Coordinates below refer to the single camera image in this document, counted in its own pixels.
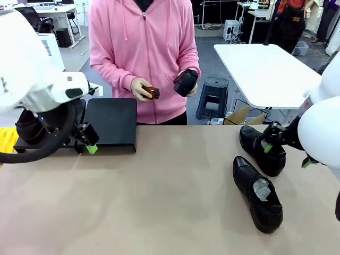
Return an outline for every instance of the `wooden brush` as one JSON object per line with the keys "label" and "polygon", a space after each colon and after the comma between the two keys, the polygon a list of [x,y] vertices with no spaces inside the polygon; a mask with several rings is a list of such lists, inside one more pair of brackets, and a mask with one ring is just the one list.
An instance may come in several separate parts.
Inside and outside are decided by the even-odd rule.
{"label": "wooden brush", "polygon": [[147,96],[142,95],[143,98],[148,98],[151,100],[159,98],[159,89],[156,89],[154,87],[146,87],[146,86],[143,86],[142,89],[145,90],[146,92],[149,92],[152,95],[152,98],[148,98]]}

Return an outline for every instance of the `stool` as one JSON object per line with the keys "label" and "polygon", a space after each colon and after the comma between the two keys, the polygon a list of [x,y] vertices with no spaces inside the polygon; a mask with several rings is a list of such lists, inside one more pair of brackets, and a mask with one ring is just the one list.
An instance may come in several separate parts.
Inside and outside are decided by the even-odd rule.
{"label": "stool", "polygon": [[[229,81],[223,78],[208,77],[203,85],[200,103],[196,111],[196,118],[202,114],[224,118],[228,100]],[[218,104],[218,110],[207,109],[207,103]]]}

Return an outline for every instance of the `brown table surface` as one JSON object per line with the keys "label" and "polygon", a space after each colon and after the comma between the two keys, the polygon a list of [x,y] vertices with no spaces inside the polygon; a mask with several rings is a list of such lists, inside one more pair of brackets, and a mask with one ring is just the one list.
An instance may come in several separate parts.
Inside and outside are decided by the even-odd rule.
{"label": "brown table surface", "polygon": [[284,209],[262,234],[232,176],[240,126],[142,126],[136,154],[60,150],[0,170],[1,255],[339,254],[339,181],[304,152],[270,178]]}

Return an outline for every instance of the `monitor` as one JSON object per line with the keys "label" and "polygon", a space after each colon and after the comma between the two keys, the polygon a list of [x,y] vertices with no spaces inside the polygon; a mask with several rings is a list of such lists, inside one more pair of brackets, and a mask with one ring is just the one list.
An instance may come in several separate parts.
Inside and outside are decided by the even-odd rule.
{"label": "monitor", "polygon": [[35,4],[35,3],[54,3],[54,0],[27,0],[28,4]]}

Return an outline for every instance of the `crumpled paper in shoe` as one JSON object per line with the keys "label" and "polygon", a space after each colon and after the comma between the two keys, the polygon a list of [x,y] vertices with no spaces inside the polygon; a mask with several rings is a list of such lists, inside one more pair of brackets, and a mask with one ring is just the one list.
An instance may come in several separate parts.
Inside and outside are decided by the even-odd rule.
{"label": "crumpled paper in shoe", "polygon": [[254,192],[262,202],[268,201],[267,197],[269,196],[271,192],[270,189],[268,188],[268,185],[269,185],[269,182],[262,178],[254,182],[254,185],[253,185]]}

